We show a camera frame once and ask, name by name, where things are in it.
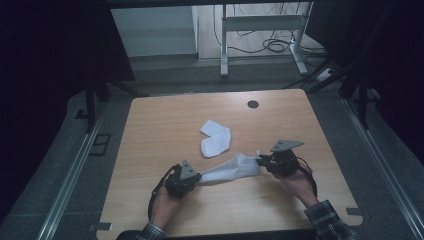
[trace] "desk leg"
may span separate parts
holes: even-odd
[[[87,133],[90,133],[96,124],[96,109],[94,104],[94,93],[96,93],[100,102],[108,102],[111,94],[106,87],[106,83],[99,80],[99,78],[92,78],[88,74],[85,86],[85,101],[87,106],[87,114],[83,118],[87,118]]]
[[[221,77],[228,76],[227,55],[227,5],[222,6]]]
[[[293,55],[294,61],[296,62],[297,68],[299,69],[300,75],[308,75],[308,69],[305,66],[302,58],[299,54],[300,42],[302,41],[303,34],[305,33],[306,24],[308,23],[309,12],[311,11],[312,2],[308,3],[308,7],[305,12],[302,14],[302,21],[300,23],[300,28],[297,31],[296,40],[292,40],[290,43],[290,51]]]
[[[148,93],[139,92],[137,89],[132,88],[132,87],[128,86],[127,84],[125,84],[125,82],[112,81],[110,83],[113,84],[115,87],[118,87],[121,90],[123,90],[123,91],[131,94],[135,98],[138,98],[138,97],[148,97],[149,96]]]

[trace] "metal frame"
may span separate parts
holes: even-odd
[[[390,193],[396,201],[406,222],[411,228],[415,238],[417,240],[424,239],[424,221],[419,210],[415,207],[411,198],[396,178],[392,168],[387,163],[386,157],[381,152],[370,131],[366,129],[356,117],[358,113],[355,109],[355,104],[351,99],[342,99],[342,103],[345,105],[356,130],[364,141],[372,160],[386,183],[387,188],[390,190]]]
[[[44,220],[43,226],[38,233],[37,240],[51,240],[56,233],[59,222],[62,219],[62,216],[65,212],[65,208],[68,205],[69,199],[73,193],[75,185],[79,179],[82,168],[84,167],[87,156],[90,152],[91,146],[93,145],[96,134],[100,128],[100,125],[103,121],[104,113],[106,112],[108,102],[100,104],[99,107],[99,116],[97,121],[94,123],[92,131],[88,132],[84,138],[84,142],[81,145],[80,150],[78,151],[77,156],[75,157],[71,168],[64,179],[62,186],[56,198],[47,214],[46,219]]]
[[[222,5],[221,76],[228,76],[227,32],[270,30],[298,30],[297,36],[291,40],[289,48],[299,69],[299,73],[301,75],[307,75],[308,69],[300,56],[299,47],[306,29],[312,4],[312,2],[308,3],[307,9],[302,15],[234,17],[227,17],[227,7],[225,4]]]

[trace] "white cloth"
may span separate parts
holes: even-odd
[[[238,153],[235,158],[207,170],[202,173],[199,183],[211,181],[232,181],[237,178],[256,176],[260,166],[256,163],[256,157],[246,157]]]
[[[231,131],[229,128],[208,120],[200,131],[209,136],[200,143],[203,156],[214,157],[230,148]]]

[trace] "gray floor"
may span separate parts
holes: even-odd
[[[132,87],[151,95],[279,89],[301,79],[291,58],[231,59],[230,75],[220,78],[219,62],[190,58],[132,59],[137,82]],[[321,127],[340,164],[363,216],[355,227],[364,239],[416,239],[379,173],[337,89],[336,82],[308,95]],[[89,156],[53,239],[96,239],[98,223],[133,97],[108,85],[112,99],[99,134],[111,134],[104,156]],[[43,163],[0,229],[0,239],[36,239],[56,194],[85,137],[85,120],[75,119],[85,108],[84,94],[73,97],[68,115]],[[423,166],[381,119],[368,108],[370,132],[414,206],[424,211]],[[269,239],[269,234],[262,239]],[[284,239],[284,233],[273,234]]]

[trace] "round hole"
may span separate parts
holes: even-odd
[[[259,103],[255,100],[251,100],[247,103],[247,106],[249,106],[250,108],[257,108],[259,107]]]

